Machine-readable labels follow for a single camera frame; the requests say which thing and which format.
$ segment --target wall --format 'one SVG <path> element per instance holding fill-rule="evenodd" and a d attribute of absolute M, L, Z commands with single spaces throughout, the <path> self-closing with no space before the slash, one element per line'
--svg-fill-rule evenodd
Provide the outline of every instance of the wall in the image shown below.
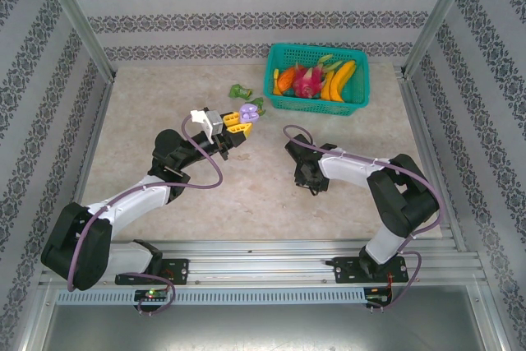
<path fill-rule="evenodd" d="M 0 350 L 16 342 L 106 83 L 58 0 L 0 2 Z"/>
<path fill-rule="evenodd" d="M 403 64 L 436 0 L 78 0 L 115 67 L 264 62 L 275 42 Z"/>
<path fill-rule="evenodd" d="M 526 349 L 526 0 L 455 0 L 413 76 L 450 199 Z"/>

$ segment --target black mounting plate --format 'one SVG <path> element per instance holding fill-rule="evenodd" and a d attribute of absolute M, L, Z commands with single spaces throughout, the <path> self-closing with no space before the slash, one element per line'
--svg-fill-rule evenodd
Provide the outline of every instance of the black mounting plate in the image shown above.
<path fill-rule="evenodd" d="M 407 283 L 409 281 L 405 259 L 395 256 L 387 264 L 382 272 L 370 278 L 360 267 L 360 258 L 357 256 L 338 256 L 332 261 L 326 262 L 334 267 L 336 284 L 367 284 L 388 283 L 388 274 L 393 275 L 393 283 Z"/>
<path fill-rule="evenodd" d="M 188 259 L 163 259 L 159 277 L 172 281 L 173 285 L 186 285 L 188 280 Z M 116 275 L 116 285 L 166 285 L 157 279 L 143 279 L 132 275 Z"/>

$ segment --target purple toy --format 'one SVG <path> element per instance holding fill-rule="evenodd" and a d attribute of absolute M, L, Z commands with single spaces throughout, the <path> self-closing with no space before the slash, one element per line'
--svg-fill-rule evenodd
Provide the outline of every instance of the purple toy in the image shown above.
<path fill-rule="evenodd" d="M 256 123 L 260 115 L 257 113 L 257 106 L 254 104 L 244 104 L 239 109 L 239 122 L 240 123 Z"/>

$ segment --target plastic basket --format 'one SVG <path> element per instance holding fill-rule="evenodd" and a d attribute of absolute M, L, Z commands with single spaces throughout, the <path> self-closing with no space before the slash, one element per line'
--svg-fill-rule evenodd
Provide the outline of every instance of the plastic basket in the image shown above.
<path fill-rule="evenodd" d="M 328 53 L 334 56 L 331 62 L 356 61 L 357 68 L 342 90 L 345 103 L 330 102 L 321 99 L 301 99 L 290 96 L 273 95 L 274 69 L 282 72 L 297 63 L 309 67 L 316 65 L 319 58 Z M 277 109 L 308 111 L 334 115 L 351 115 L 369 104 L 369 64 L 367 55 L 356 49 L 315 47 L 301 44 L 274 44 L 270 48 L 269 60 L 265 73 L 265 96 Z"/>

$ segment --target robotic arm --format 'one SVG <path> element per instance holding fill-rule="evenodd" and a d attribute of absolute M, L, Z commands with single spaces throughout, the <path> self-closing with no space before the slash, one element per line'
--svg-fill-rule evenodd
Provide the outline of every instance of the robotic arm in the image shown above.
<path fill-rule="evenodd" d="M 241 145 L 249 136 L 252 123 L 242 123 L 239 113 L 219 115 L 205 108 L 192 111 L 191 119 L 203 127 L 203 132 L 192 140 L 208 155 L 219 153 L 224 160 L 228 151 Z M 162 252 L 141 240 L 125 245 L 111 245 L 115 236 L 147 212 L 164 206 L 178 198 L 184 187 L 170 187 L 166 182 L 188 183 L 190 176 L 182 170 L 205 157 L 190 141 L 179 133 L 167 129 L 155 138 L 152 167 L 136 185 L 118 195 L 81 206 L 75 202 L 64 207 L 58 217 L 41 260 L 48 268 L 68 277 L 76 249 L 78 235 L 90 218 L 117 196 L 123 196 L 99 216 L 91 225 L 78 257 L 73 285 L 86 290 L 96 284 L 103 275 L 135 272 L 160 275 Z M 147 184 L 155 187 L 143 187 Z"/>
<path fill-rule="evenodd" d="M 296 140 L 309 144 L 303 135 Z M 370 279 L 383 278 L 385 268 L 397 255 L 405 239 L 439 209 L 433 194 L 408 175 L 379 164 L 346 158 L 342 149 L 325 144 L 321 149 L 334 152 L 322 154 L 302 147 L 293 141 L 285 146 L 296 162 L 295 183 L 308 188 L 312 195 L 327 191 L 329 180 L 338 179 L 360 187 L 368 187 L 380 214 L 382 226 L 360 251 L 359 266 Z M 379 159 L 423 177 L 414 161 L 400 154 L 393 159 Z"/>

